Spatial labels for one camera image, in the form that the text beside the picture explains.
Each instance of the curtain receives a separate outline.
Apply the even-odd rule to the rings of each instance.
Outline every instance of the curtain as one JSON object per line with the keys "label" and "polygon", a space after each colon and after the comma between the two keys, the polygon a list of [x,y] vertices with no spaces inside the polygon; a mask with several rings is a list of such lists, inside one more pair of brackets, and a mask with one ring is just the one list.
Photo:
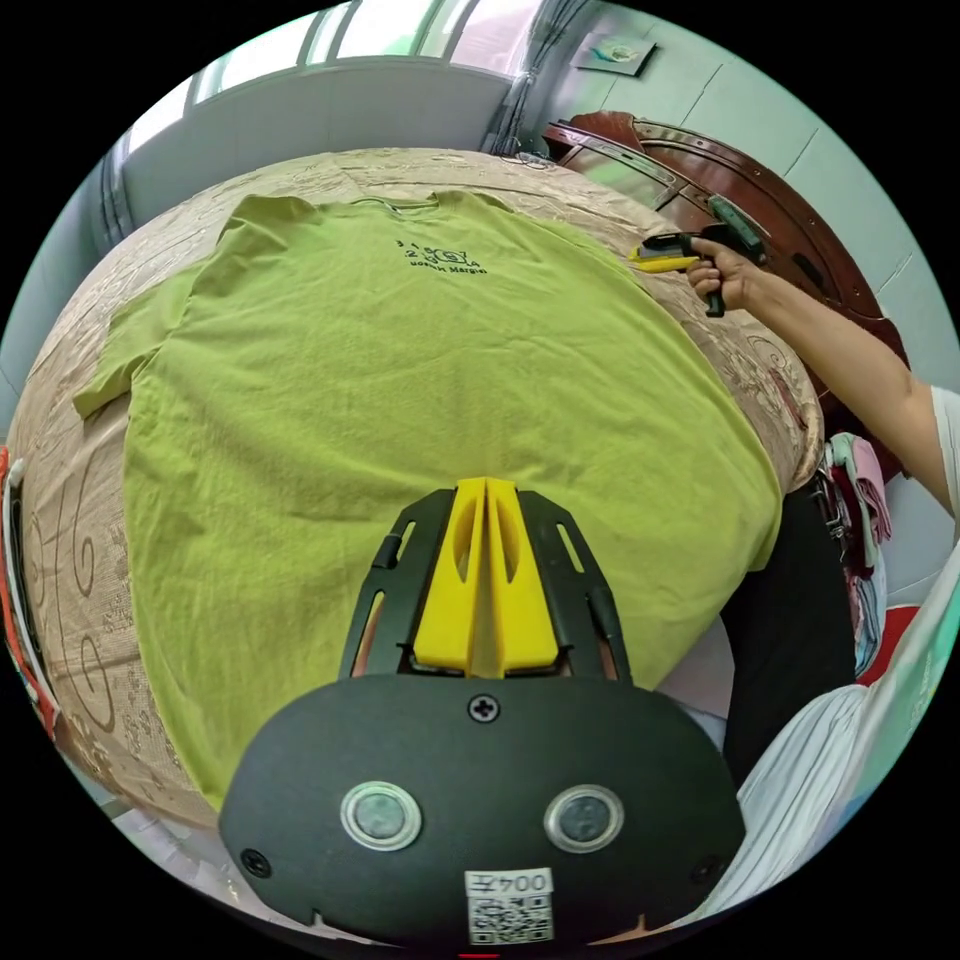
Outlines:
{"label": "curtain", "polygon": [[93,172],[94,241],[101,258],[136,229],[130,216],[123,181],[126,144],[127,137],[124,135],[107,151]]}
{"label": "curtain", "polygon": [[526,69],[514,81],[493,118],[483,141],[483,151],[514,156],[520,149],[520,124],[527,99],[544,64],[569,36],[571,26],[593,6],[593,0],[546,0],[530,31]]}

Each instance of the wooden headboard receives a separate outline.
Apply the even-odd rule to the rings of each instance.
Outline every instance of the wooden headboard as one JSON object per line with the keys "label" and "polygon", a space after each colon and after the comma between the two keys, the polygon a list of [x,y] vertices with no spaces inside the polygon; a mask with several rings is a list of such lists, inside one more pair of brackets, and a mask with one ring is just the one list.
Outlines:
{"label": "wooden headboard", "polygon": [[[554,161],[659,211],[681,230],[714,222],[707,199],[726,197],[766,235],[771,272],[868,330],[907,362],[896,327],[837,235],[793,187],[752,157],[694,131],[620,111],[555,121],[543,138]],[[811,377],[828,435],[849,431],[869,438],[884,478],[900,473],[899,461],[812,371]]]}

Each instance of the black printed logo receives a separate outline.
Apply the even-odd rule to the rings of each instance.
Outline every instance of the black printed logo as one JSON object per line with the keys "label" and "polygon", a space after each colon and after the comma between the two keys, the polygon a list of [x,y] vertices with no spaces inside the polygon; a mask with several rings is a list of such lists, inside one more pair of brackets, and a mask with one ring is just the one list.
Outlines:
{"label": "black printed logo", "polygon": [[466,250],[438,250],[436,247],[421,247],[417,243],[397,241],[411,267],[427,267],[438,273],[486,273],[487,271],[467,256]]}

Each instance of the green t-shirt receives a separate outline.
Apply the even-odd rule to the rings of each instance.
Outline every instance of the green t-shirt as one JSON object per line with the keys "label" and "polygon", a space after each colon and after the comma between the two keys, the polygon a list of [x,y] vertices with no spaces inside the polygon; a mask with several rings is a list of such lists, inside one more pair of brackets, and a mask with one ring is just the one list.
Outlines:
{"label": "green t-shirt", "polygon": [[77,411],[128,390],[143,664],[215,808],[257,729],[335,680],[377,547],[435,489],[570,510],[645,687],[777,534],[773,467],[678,324],[586,235],[480,195],[248,197],[116,315]]}

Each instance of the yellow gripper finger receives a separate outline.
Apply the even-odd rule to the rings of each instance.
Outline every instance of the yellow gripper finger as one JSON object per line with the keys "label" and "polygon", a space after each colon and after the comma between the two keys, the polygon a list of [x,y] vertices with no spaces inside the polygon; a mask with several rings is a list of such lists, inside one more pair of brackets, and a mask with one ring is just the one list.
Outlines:
{"label": "yellow gripper finger", "polygon": [[487,528],[499,675],[549,669],[559,650],[515,484],[487,480]]}
{"label": "yellow gripper finger", "polygon": [[480,589],[486,481],[462,480],[450,509],[413,645],[417,663],[469,673]]}

